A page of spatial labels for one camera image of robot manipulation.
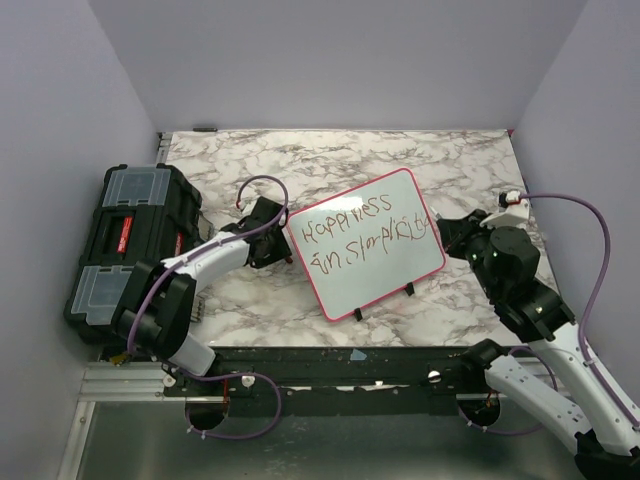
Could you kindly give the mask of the pink framed whiteboard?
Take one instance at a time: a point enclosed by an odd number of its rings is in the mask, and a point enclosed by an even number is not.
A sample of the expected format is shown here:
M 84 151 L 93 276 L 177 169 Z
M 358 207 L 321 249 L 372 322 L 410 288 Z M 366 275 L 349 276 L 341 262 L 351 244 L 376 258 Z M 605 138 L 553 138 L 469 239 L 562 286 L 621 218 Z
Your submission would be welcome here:
M 446 265 L 435 222 L 408 168 L 292 213 L 287 230 L 330 322 L 409 291 Z

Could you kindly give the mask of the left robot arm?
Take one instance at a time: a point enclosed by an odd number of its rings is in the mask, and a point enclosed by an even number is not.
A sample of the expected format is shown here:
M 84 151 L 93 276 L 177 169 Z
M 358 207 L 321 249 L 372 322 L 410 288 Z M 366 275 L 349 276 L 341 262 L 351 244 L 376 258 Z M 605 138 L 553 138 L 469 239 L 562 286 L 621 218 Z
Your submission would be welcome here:
M 128 352 L 142 352 L 187 371 L 201 395 L 222 380 L 216 354 L 190 333 L 196 297 L 216 279 L 243 267 L 262 269 L 289 260 L 283 234 L 288 210 L 259 197 L 250 213 L 228 224 L 208 242 L 161 261 L 138 261 L 111 318 L 111 330 Z

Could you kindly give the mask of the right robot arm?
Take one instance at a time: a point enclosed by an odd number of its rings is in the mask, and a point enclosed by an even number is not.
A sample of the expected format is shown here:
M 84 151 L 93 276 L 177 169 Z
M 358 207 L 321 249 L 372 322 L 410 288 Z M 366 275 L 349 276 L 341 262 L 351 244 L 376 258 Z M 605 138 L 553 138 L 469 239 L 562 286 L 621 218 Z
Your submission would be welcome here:
M 469 390 L 488 386 L 509 397 L 570 451 L 587 479 L 636 479 L 636 412 L 615 385 L 604 387 L 596 355 L 579 339 L 579 325 L 561 296 L 536 277 L 540 252 L 516 224 L 494 224 L 482 210 L 437 222 L 446 253 L 462 259 L 479 281 L 496 315 L 566 388 L 562 395 L 525 370 L 508 348 L 482 341 L 464 354 L 460 379 Z

